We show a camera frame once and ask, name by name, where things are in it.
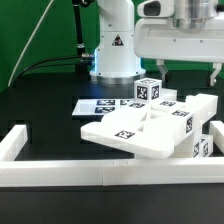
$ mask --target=white cube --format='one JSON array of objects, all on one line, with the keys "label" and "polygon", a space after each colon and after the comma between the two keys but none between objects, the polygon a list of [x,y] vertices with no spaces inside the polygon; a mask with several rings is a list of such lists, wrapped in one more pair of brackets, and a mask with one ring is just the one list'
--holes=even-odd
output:
[{"label": "white cube", "polygon": [[160,98],[162,81],[159,79],[144,78],[135,81],[134,96],[136,101],[149,103]]},{"label": "white cube", "polygon": [[174,109],[173,111],[169,111],[169,113],[176,117],[176,122],[184,121],[184,128],[185,128],[185,134],[186,137],[189,136],[191,133],[193,133],[194,129],[194,117],[195,115],[188,110],[185,109]]}]

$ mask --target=cable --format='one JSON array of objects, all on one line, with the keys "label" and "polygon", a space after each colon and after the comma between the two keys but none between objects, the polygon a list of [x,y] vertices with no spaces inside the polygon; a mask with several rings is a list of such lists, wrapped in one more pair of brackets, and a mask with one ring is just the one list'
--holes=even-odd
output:
[{"label": "cable", "polygon": [[33,69],[39,69],[39,68],[48,68],[48,67],[60,67],[60,66],[75,66],[75,64],[73,63],[70,63],[70,64],[58,64],[58,65],[41,65],[41,66],[35,66],[35,67],[31,67],[29,69],[27,69],[25,72],[28,72],[30,70],[33,70]]},{"label": "cable", "polygon": [[21,77],[25,72],[29,71],[30,68],[36,67],[37,65],[44,64],[44,63],[47,63],[47,62],[52,62],[52,61],[70,60],[70,59],[75,59],[75,58],[80,58],[80,57],[81,56],[77,55],[77,56],[64,56],[64,57],[56,57],[56,58],[44,59],[44,60],[35,62],[34,64],[29,65],[28,67],[23,69],[23,71],[18,74],[17,78]]},{"label": "cable", "polygon": [[27,51],[27,49],[28,49],[30,43],[32,42],[34,36],[36,35],[36,33],[37,33],[37,31],[38,31],[40,25],[42,24],[44,18],[46,17],[46,15],[47,15],[47,13],[48,13],[48,11],[49,11],[49,9],[51,8],[51,6],[52,6],[53,3],[54,3],[54,0],[51,0],[50,3],[48,4],[47,8],[45,9],[43,15],[41,16],[39,22],[37,23],[37,26],[35,27],[33,33],[31,34],[31,36],[30,36],[30,38],[29,38],[27,44],[25,45],[25,47],[24,47],[24,49],[23,49],[23,51],[22,51],[22,53],[21,53],[21,55],[20,55],[20,57],[19,57],[19,59],[18,59],[16,65],[15,65],[15,67],[14,67],[14,69],[13,69],[13,72],[12,72],[12,74],[11,74],[11,76],[10,76],[9,83],[8,83],[8,87],[10,87],[10,85],[11,85],[11,83],[12,83],[12,80],[13,80],[13,78],[14,78],[14,75],[15,75],[15,73],[16,73],[16,70],[17,70],[17,68],[18,68],[18,66],[19,66],[19,64],[20,64],[20,62],[22,61],[22,59],[23,59],[23,57],[24,57],[24,55],[25,55],[25,53],[26,53],[26,51]]}]

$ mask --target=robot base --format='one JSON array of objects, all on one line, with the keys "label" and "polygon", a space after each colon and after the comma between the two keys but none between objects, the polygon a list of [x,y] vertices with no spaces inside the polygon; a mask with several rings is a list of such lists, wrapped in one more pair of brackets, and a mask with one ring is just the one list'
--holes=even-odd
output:
[{"label": "robot base", "polygon": [[124,84],[132,84],[134,81],[142,79],[145,77],[146,71],[141,69],[136,75],[130,76],[106,76],[106,75],[96,75],[95,71],[90,72],[90,80],[92,82],[110,84],[110,85],[124,85]]}]

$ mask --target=black cable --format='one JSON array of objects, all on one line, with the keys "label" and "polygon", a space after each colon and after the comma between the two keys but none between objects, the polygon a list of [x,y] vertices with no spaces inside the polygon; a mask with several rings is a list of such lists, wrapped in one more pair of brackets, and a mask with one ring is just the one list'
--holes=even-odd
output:
[{"label": "black cable", "polygon": [[34,64],[29,65],[28,67],[23,69],[23,71],[20,72],[16,77],[17,78],[21,77],[24,73],[31,70],[31,68],[36,67],[37,65],[41,65],[44,63],[52,62],[52,61],[63,61],[63,60],[78,59],[78,58],[81,58],[81,56],[76,55],[76,56],[64,56],[64,57],[55,57],[55,58],[44,59],[44,60],[41,60],[41,61],[35,62]]},{"label": "black cable", "polygon": [[26,72],[31,71],[31,70],[35,70],[35,69],[40,69],[40,68],[48,68],[48,67],[59,67],[59,66],[75,66],[74,63],[72,64],[58,64],[58,65],[41,65],[41,66],[34,66],[34,67],[30,67],[27,68],[26,71],[21,72],[15,79],[13,82],[15,82],[18,78],[20,78],[21,76],[23,76]]},{"label": "black cable", "polygon": [[77,53],[81,55],[85,52],[85,46],[83,43],[82,36],[82,24],[81,24],[81,16],[79,9],[79,0],[72,0],[73,11],[75,16],[75,26],[76,26],[76,35],[77,35]]}]

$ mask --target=white box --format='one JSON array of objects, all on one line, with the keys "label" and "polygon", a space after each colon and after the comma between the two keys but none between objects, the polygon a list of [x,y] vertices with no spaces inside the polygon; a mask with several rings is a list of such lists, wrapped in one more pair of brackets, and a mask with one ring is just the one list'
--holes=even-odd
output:
[{"label": "white box", "polygon": [[177,101],[177,90],[161,88],[160,98],[164,100]]},{"label": "white box", "polygon": [[136,101],[149,103],[160,98],[162,81],[159,79],[144,78],[135,81],[134,97]]}]

